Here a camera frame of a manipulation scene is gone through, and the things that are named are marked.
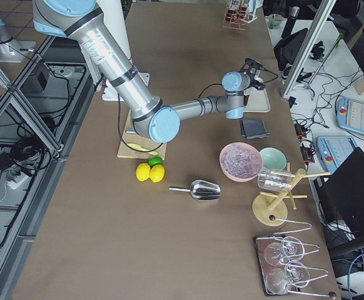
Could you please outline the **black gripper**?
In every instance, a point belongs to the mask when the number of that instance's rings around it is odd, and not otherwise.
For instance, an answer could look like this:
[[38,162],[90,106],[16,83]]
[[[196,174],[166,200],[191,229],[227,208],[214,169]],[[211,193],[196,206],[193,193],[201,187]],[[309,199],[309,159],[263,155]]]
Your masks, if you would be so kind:
[[248,83],[252,83],[252,87],[258,91],[265,89],[265,83],[262,78],[256,78],[260,69],[264,69],[263,65],[251,58],[245,59],[245,65],[243,66],[243,74]]

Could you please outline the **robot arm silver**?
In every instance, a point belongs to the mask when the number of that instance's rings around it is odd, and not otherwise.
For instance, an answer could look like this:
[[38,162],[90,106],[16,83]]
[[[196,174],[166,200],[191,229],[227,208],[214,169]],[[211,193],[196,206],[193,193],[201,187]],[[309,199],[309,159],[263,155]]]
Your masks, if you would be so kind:
[[157,143],[166,143],[178,134],[182,120],[214,112],[228,119],[240,119],[244,113],[245,91],[264,89],[256,80],[261,64],[247,58],[239,71],[225,74],[221,85],[224,96],[208,96],[167,106],[152,95],[139,76],[138,69],[119,46],[104,23],[110,11],[96,1],[33,1],[34,27],[37,31],[75,40],[108,79],[131,111],[136,134]]

